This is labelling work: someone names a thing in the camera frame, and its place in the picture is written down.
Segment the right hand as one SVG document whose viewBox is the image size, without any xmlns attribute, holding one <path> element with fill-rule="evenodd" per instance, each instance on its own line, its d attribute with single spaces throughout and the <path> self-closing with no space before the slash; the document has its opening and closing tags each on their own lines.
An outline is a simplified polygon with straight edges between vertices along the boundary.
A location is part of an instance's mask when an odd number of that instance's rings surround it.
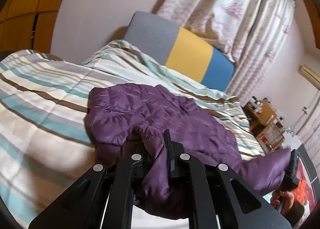
<svg viewBox="0 0 320 229">
<path fill-rule="evenodd" d="M 290 191 L 273 191 L 270 204 L 272 207 L 282 204 L 281 215 L 291 220 L 299 220 L 304 214 L 303 205 L 295 200 L 294 194 Z"/>
</svg>

